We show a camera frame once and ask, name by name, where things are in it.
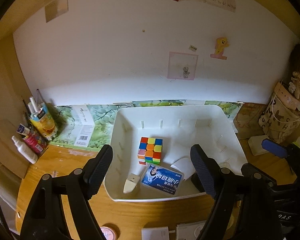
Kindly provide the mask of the brown paper cartoon bag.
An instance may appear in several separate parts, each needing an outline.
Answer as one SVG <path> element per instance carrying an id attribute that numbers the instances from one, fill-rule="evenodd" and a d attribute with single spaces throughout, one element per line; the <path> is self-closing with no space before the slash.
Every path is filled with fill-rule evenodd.
<path id="1" fill-rule="evenodd" d="M 259 117 L 266 109 L 266 105 L 259 103 L 243 103 L 243 106 L 233 120 L 237 129 L 237 137 L 249 139 L 253 136 L 264 135 L 262 128 L 258 124 Z"/>

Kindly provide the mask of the beige letter print bag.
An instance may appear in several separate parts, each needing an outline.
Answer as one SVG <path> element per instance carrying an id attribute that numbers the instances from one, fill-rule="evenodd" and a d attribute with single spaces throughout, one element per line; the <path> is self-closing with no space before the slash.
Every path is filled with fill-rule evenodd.
<path id="1" fill-rule="evenodd" d="M 284 142 L 300 125 L 300 102 L 278 82 L 258 124 L 271 140 Z"/>

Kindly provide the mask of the cream small wedge object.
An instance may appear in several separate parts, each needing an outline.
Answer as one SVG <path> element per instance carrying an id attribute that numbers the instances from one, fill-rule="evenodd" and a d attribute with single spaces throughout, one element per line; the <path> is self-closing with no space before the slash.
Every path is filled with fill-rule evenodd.
<path id="1" fill-rule="evenodd" d="M 131 173 L 124 184 L 123 193 L 124 194 L 132 194 L 137 193 L 140 187 L 140 176 Z"/>

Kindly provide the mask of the green grape printed cardboard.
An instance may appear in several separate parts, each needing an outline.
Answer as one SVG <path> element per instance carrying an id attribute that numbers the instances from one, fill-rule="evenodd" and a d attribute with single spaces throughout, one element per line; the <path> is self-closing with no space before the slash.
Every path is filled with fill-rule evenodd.
<path id="1" fill-rule="evenodd" d="M 243 103 L 170 99 L 122 102 L 111 105 L 51 106 L 50 110 L 58 126 L 58 132 L 50 144 L 59 147 L 98 151 L 104 144 L 110 143 L 114 121 L 119 109 L 186 105 L 216 105 L 222 109 L 232 124 Z"/>

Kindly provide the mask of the white plastic storage bin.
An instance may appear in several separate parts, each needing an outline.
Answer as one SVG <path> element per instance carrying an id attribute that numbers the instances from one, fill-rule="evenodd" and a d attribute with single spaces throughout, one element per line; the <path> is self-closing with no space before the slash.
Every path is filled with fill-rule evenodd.
<path id="1" fill-rule="evenodd" d="M 190 179 L 181 181 L 174 195 L 141 183 L 133 192 L 124 193 L 131 174 L 145 174 L 147 167 L 139 164 L 137 157 L 143 137 L 163 140 L 160 165 L 164 168 L 189 157 L 195 144 L 236 175 L 242 174 L 241 167 L 247 162 L 230 121 L 216 105 L 123 108 L 115 118 L 110 141 L 113 160 L 104 179 L 104 188 L 115 202 L 159 202 L 202 195 Z"/>

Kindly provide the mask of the white instant camera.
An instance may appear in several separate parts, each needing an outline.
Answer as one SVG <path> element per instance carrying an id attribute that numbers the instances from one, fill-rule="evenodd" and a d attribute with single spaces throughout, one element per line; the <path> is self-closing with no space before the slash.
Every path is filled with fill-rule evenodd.
<path id="1" fill-rule="evenodd" d="M 204 221 L 193 222 L 193 223 L 183 223 L 178 224 L 175 230 L 175 237 L 177 240 L 190 240 L 197 239 L 201 230 L 205 225 Z"/>

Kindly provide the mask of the white spray bottle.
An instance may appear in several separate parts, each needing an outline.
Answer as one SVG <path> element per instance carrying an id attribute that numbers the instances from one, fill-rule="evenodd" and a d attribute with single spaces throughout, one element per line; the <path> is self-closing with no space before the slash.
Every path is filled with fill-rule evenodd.
<path id="1" fill-rule="evenodd" d="M 35 164 L 38 160 L 38 156 L 25 144 L 25 142 L 19 140 L 16 136 L 12 136 L 12 141 L 16 146 L 18 152 L 26 158 L 31 164 Z"/>

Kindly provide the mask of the white soap box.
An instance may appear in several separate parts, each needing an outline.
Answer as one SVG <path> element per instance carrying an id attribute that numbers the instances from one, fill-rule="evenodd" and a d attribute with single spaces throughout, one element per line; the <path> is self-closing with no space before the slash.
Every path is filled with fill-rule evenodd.
<path id="1" fill-rule="evenodd" d="M 268 139 L 268 136 L 267 135 L 258 135 L 258 136 L 253 136 L 253 137 L 249 138 L 248 145 L 250 147 L 250 150 L 251 150 L 251 153 L 253 156 L 258 156 L 258 155 L 268 153 L 268 151 L 262 147 L 262 141 L 264 139 Z"/>

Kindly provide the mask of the multicolour puzzle cube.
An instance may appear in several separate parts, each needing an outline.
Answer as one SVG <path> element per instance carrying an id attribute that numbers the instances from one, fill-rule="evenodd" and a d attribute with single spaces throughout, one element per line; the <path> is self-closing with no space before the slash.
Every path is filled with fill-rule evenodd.
<path id="1" fill-rule="evenodd" d="M 141 137 L 138 148 L 138 163 L 140 165 L 155 164 L 161 162 L 163 139 Z"/>

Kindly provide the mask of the pink correction tape dispenser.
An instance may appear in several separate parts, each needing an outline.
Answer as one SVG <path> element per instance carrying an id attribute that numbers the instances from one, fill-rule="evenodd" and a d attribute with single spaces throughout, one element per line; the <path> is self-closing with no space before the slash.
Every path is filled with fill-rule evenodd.
<path id="1" fill-rule="evenodd" d="M 117 240 L 117 233 L 114 229 L 108 226 L 102 226 L 100 227 L 100 229 L 106 240 Z"/>

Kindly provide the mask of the blue white medicine box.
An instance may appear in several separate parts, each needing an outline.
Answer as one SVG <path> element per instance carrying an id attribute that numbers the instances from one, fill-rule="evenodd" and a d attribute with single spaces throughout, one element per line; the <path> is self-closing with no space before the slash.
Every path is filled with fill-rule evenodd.
<path id="1" fill-rule="evenodd" d="M 175 196 L 184 180 L 182 173 L 155 164 L 149 164 L 141 178 L 145 187 Z"/>

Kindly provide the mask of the white blue tube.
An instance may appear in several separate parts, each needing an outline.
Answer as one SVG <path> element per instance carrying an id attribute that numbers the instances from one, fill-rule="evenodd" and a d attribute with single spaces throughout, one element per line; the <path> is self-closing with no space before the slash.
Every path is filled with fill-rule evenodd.
<path id="1" fill-rule="evenodd" d="M 19 124 L 19 127 L 17 128 L 17 133 L 22 136 L 27 136 L 30 133 L 30 129 L 23 124 Z"/>

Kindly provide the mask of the pink square wall sticker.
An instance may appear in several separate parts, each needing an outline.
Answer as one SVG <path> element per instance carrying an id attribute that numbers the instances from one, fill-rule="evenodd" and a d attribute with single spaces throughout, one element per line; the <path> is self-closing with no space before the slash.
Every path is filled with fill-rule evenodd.
<path id="1" fill-rule="evenodd" d="M 169 52 L 168 59 L 168 79 L 194 80 L 198 55 Z"/>

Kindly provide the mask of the yellow pony wall sticker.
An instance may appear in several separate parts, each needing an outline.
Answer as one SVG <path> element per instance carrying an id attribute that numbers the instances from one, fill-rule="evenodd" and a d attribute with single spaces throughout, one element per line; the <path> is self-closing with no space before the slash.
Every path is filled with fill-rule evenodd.
<path id="1" fill-rule="evenodd" d="M 210 57 L 213 59 L 226 60 L 227 57 L 223 55 L 224 49 L 230 46 L 228 39 L 226 37 L 219 37 L 216 40 L 215 51 L 213 54 L 210 54 Z"/>

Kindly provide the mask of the red pink tin can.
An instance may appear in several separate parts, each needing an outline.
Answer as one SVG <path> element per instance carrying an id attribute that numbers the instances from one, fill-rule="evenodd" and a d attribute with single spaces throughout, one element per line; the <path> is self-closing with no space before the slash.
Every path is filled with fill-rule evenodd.
<path id="1" fill-rule="evenodd" d="M 47 149 L 48 143 L 44 137 L 39 134 L 29 133 L 24 136 L 22 140 L 26 143 L 27 146 L 38 156 L 41 156 Z"/>

